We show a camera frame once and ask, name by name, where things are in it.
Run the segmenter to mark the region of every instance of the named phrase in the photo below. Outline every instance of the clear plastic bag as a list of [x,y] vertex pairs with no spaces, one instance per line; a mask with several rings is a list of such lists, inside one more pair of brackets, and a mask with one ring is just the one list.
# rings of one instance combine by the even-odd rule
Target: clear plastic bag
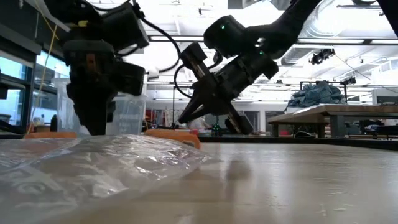
[[132,199],[209,158],[149,136],[0,141],[0,223],[38,223]]

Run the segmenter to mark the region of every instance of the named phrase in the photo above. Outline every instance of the white wall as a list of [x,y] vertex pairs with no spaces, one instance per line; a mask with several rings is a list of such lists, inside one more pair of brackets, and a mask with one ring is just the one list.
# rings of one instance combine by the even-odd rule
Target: white wall
[[[182,110],[186,107],[188,101],[176,101],[175,109]],[[238,111],[260,111],[260,131],[266,131],[266,111],[283,111],[285,110],[287,103],[233,103],[234,107]],[[160,100],[148,100],[146,103],[147,109],[164,110],[172,109],[173,101],[160,101]]]

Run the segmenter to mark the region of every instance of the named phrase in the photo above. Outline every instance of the blue fabric pile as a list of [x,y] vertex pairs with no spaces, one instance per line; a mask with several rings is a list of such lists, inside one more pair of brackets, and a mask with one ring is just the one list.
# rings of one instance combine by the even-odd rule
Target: blue fabric pile
[[326,81],[321,81],[317,85],[305,85],[303,90],[292,95],[288,103],[288,107],[302,107],[324,104],[347,104],[346,99],[340,90],[329,85]]

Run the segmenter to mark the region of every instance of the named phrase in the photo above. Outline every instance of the workbench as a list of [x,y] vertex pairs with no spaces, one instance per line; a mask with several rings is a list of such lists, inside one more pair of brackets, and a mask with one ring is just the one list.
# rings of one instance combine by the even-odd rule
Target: workbench
[[346,135],[345,122],[359,119],[396,119],[398,106],[379,105],[319,105],[304,108],[296,113],[283,114],[268,119],[272,125],[272,136],[279,136],[280,124],[315,125],[319,138],[325,137],[325,125],[330,124],[333,138]]
[[65,224],[363,224],[398,220],[398,153],[317,144],[203,144],[214,159],[141,198]]

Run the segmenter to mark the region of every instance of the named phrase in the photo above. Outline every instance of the plastic container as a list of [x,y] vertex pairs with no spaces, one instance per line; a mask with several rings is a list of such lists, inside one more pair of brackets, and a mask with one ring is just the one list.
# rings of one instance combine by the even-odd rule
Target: plastic container
[[[90,135],[80,125],[73,109],[73,101],[67,95],[68,78],[53,78],[52,83],[58,90],[58,131],[73,131],[78,136]],[[146,96],[130,96],[120,93],[114,98],[116,110],[113,122],[106,124],[106,134],[140,134],[146,105]]]

